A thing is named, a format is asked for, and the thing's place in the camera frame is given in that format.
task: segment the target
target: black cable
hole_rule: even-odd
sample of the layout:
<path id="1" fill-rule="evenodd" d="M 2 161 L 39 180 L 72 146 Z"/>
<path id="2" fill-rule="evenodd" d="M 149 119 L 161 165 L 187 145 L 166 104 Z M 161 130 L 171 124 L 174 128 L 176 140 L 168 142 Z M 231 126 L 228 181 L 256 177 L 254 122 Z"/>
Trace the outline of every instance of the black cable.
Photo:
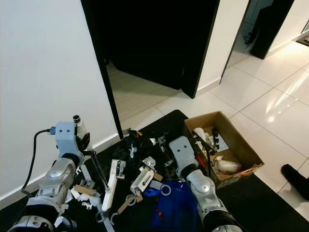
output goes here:
<path id="1" fill-rule="evenodd" d="M 207 147 L 205 147 L 205 150 L 207 154 L 208 177 L 211 179 L 211 156 Z"/>
<path id="2" fill-rule="evenodd" d="M 70 230 L 69 230 L 69 232 L 71 232 L 71 231 L 73 230 L 73 222 L 72 222 L 71 218 L 70 218 L 68 215 L 66 215 L 66 214 L 64 214 L 63 217 L 64 217 L 66 220 L 69 221 L 69 224 L 70 224 Z"/>
<path id="3" fill-rule="evenodd" d="M 29 198 L 32 197 L 32 194 L 28 191 L 25 190 L 26 186 L 28 185 L 28 182 L 30 180 L 31 177 L 31 173 L 32 173 L 32 168 L 33 168 L 33 164 L 34 164 L 34 159 L 35 159 L 35 152 L 37 149 L 37 137 L 39 134 L 44 133 L 44 132 L 49 132 L 50 129 L 45 129 L 45 130 L 41 130 L 39 132 L 36 132 L 36 134 L 34 135 L 34 141 L 33 141 L 33 155 L 32 155 L 32 160 L 31 160 L 31 165 L 30 165 L 30 169 L 29 169 L 29 173 L 28 173 L 28 177 L 23 185 L 23 187 L 21 188 L 21 192 L 26 194 Z"/>
<path id="4" fill-rule="evenodd" d="M 26 213 L 26 206 L 14 217 L 14 219 L 7 225 L 6 229 L 3 230 L 4 232 L 7 232 L 13 225 L 14 223 L 20 219 L 24 213 Z"/>

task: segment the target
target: wire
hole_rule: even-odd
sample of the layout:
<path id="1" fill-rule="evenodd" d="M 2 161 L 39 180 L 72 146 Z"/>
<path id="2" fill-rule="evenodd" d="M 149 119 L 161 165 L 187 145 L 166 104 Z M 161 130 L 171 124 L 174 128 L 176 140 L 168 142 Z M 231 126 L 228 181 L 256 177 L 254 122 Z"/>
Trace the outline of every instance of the wire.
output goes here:
<path id="1" fill-rule="evenodd" d="M 69 224 L 70 224 L 70 229 L 69 229 L 69 231 L 71 232 L 71 231 L 73 230 L 73 222 L 72 222 L 71 218 L 70 218 L 68 215 L 66 215 L 66 214 L 64 214 L 63 217 L 64 217 L 66 220 L 69 221 Z"/>
<path id="2" fill-rule="evenodd" d="M 31 165 L 30 165 L 30 169 L 29 169 L 29 173 L 28 173 L 28 177 L 23 185 L 23 187 L 21 188 L 21 192 L 26 194 L 28 196 L 28 198 L 32 197 L 32 194 L 28 191 L 25 190 L 26 186 L 28 185 L 28 182 L 30 180 L 31 177 L 31 173 L 32 173 L 32 168 L 33 168 L 33 164 L 34 164 L 34 160 L 35 160 L 35 152 L 37 149 L 37 137 L 39 134 L 44 133 L 44 132 L 49 132 L 50 129 L 45 129 L 45 130 L 41 130 L 39 132 L 36 132 L 36 134 L 34 135 L 34 141 L 33 141 L 33 155 L 32 155 L 32 160 L 31 160 Z"/>
<path id="3" fill-rule="evenodd" d="M 205 147 L 207 154 L 207 166 L 208 166 L 208 177 L 211 179 L 211 156 L 209 154 L 208 147 Z"/>

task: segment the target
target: blue plastic bag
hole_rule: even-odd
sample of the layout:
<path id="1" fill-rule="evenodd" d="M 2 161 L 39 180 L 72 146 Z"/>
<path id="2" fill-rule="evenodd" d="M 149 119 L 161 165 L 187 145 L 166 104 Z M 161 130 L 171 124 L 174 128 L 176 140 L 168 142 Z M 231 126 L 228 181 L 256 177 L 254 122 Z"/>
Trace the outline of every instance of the blue plastic bag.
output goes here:
<path id="1" fill-rule="evenodd" d="M 168 232 L 194 232 L 197 222 L 197 201 L 186 182 L 164 182 L 171 187 L 168 196 L 159 195 L 151 228 Z"/>

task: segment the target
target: wooden piece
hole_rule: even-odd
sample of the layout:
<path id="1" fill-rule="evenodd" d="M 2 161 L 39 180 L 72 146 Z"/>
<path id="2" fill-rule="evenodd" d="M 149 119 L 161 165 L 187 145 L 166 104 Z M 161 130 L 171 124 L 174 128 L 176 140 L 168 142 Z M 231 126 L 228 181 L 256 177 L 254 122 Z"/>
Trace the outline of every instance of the wooden piece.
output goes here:
<path id="1" fill-rule="evenodd" d="M 154 179 L 156 179 L 157 181 L 160 181 L 163 179 L 163 176 L 161 176 L 160 174 L 158 173 L 154 173 Z"/>
<path id="2" fill-rule="evenodd" d="M 130 196 L 123 204 L 122 206 L 120 206 L 120 208 L 118 209 L 118 213 L 121 214 L 126 208 L 127 206 L 135 199 L 135 196 Z"/>
<path id="3" fill-rule="evenodd" d="M 135 196 L 136 198 L 136 202 L 139 203 L 143 200 L 143 197 L 142 196 Z"/>
<path id="4" fill-rule="evenodd" d="M 74 190 L 78 191 L 80 193 L 88 194 L 90 196 L 92 196 L 96 192 L 94 189 L 85 188 L 85 187 L 80 186 L 80 185 L 75 185 Z"/>

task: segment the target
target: red object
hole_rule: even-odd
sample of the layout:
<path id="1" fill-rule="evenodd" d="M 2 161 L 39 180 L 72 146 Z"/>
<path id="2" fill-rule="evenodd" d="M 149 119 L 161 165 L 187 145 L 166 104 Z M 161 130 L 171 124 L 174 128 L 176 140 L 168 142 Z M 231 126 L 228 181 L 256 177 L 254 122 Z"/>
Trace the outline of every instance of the red object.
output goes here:
<path id="1" fill-rule="evenodd" d="M 201 165 L 203 168 L 206 168 L 206 162 L 204 161 L 204 159 L 201 155 L 197 155 L 197 161 L 198 161 L 199 165 Z"/>
<path id="2" fill-rule="evenodd" d="M 161 210 L 157 209 L 156 212 L 158 213 L 160 220 L 162 220 L 163 219 L 163 215 L 162 215 Z"/>

